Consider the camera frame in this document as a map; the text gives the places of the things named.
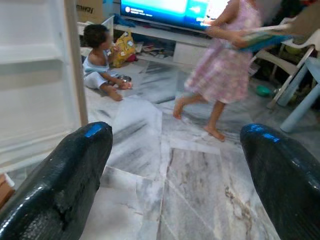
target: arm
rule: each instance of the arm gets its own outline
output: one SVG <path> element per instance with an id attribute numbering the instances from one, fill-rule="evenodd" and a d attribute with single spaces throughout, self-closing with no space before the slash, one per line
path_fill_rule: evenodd
<path id="1" fill-rule="evenodd" d="M 119 53 L 120 48 L 118 46 L 112 47 L 111 54 L 108 56 L 108 62 L 111 64 L 114 62 L 115 57 Z"/>
<path id="2" fill-rule="evenodd" d="M 212 22 L 210 27 L 208 27 L 206 30 L 207 34 L 213 38 L 228 40 L 238 48 L 245 47 L 247 43 L 242 39 L 242 36 L 244 35 L 243 32 L 230 31 L 221 28 L 223 24 L 231 23 L 235 18 L 237 18 L 239 7 L 239 0 L 231 0 L 223 13 Z"/>

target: wall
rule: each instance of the wall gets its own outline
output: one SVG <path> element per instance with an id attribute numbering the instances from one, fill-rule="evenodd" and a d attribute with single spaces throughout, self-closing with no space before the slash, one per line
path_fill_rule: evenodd
<path id="1" fill-rule="evenodd" d="M 263 21 L 269 23 L 280 9 L 282 0 L 257 0 Z"/>

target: cardboard box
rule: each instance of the cardboard box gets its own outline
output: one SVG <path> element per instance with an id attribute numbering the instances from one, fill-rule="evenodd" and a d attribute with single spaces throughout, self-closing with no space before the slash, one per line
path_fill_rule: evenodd
<path id="1" fill-rule="evenodd" d="M 14 194 L 12 183 L 7 180 L 9 178 L 5 174 L 0 175 L 0 209 L 5 205 L 5 203 Z"/>
<path id="2" fill-rule="evenodd" d="M 78 21 L 101 24 L 113 13 L 112 0 L 77 0 L 76 11 Z"/>

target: hair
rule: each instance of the hair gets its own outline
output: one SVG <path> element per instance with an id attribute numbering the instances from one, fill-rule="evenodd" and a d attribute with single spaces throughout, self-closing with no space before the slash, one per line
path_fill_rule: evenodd
<path id="1" fill-rule="evenodd" d="M 91 24 L 84 28 L 83 38 L 89 47 L 95 49 L 107 40 L 108 32 L 109 30 L 101 24 Z"/>

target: tv stand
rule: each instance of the tv stand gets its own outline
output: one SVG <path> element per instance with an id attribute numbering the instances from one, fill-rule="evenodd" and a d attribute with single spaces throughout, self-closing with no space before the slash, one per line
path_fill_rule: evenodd
<path id="1" fill-rule="evenodd" d="M 127 27 L 116 24 L 113 28 L 118 31 L 131 31 L 133 34 L 176 42 L 173 57 L 168 56 L 161 59 L 154 56 L 138 54 L 137 58 L 180 67 L 194 67 L 212 42 L 212 40 L 206 37 L 205 34 L 176 28 L 167 30 L 159 29 L 158 26 L 157 28 L 152 27 L 151 25 L 147 25 L 147 27 L 145 27 L 142 24 L 138 24 L 136 27 Z"/>

